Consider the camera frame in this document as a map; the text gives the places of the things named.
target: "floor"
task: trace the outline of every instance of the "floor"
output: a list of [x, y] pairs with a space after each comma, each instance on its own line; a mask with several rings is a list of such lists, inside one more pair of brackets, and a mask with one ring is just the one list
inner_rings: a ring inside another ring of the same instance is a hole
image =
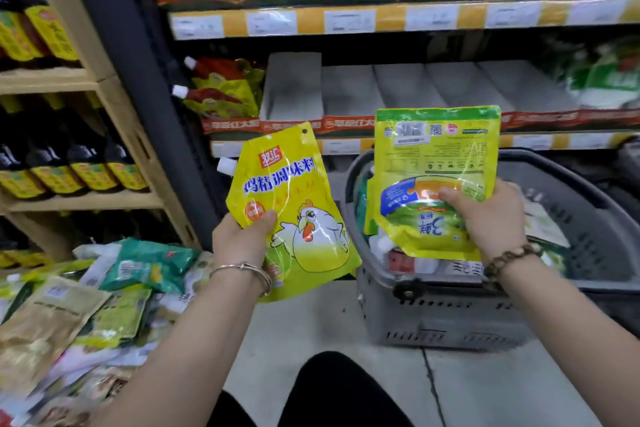
[[327, 350], [359, 363], [416, 426], [600, 426], [539, 342], [504, 353], [376, 346], [356, 296], [355, 281], [334, 281], [258, 305], [225, 389], [259, 427], [277, 425], [298, 370]]

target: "silver bangle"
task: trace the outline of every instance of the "silver bangle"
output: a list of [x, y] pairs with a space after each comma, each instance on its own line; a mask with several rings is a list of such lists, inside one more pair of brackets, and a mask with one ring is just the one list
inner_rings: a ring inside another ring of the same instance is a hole
[[273, 281], [269, 274], [262, 270], [261, 268], [256, 267], [255, 265], [251, 265], [248, 262], [240, 262], [239, 264], [229, 264], [229, 265], [220, 265], [216, 267], [211, 275], [215, 274], [220, 269], [240, 269], [240, 270], [251, 270], [251, 272], [256, 273], [260, 276], [264, 285], [266, 286], [265, 292], [263, 292], [260, 297], [268, 296], [271, 293], [271, 286], [273, 285]]

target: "cartoon chicken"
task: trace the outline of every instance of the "cartoon chicken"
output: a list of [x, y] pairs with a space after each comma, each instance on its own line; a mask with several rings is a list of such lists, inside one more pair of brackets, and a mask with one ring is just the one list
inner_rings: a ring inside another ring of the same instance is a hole
[[281, 223], [271, 246], [284, 245], [305, 272], [336, 270], [349, 260], [349, 238], [343, 223], [307, 200], [298, 210], [298, 224]]

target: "chicken bouillon packet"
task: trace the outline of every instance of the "chicken bouillon packet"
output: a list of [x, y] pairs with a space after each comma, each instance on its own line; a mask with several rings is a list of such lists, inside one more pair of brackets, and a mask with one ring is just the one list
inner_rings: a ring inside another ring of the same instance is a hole
[[362, 263], [308, 122], [244, 144], [227, 207], [242, 227], [270, 209], [278, 212], [264, 262], [274, 287], [264, 301], [306, 292]]
[[375, 135], [376, 222], [407, 255], [479, 261], [464, 220], [438, 190], [491, 196], [500, 107], [380, 109]]

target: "black pants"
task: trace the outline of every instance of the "black pants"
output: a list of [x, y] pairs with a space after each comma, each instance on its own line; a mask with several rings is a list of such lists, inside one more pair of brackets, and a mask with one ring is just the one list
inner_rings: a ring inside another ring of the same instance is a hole
[[[229, 393], [222, 391], [207, 427], [255, 427]], [[412, 423], [386, 391], [350, 358], [325, 351], [300, 370], [278, 427], [393, 426]]]

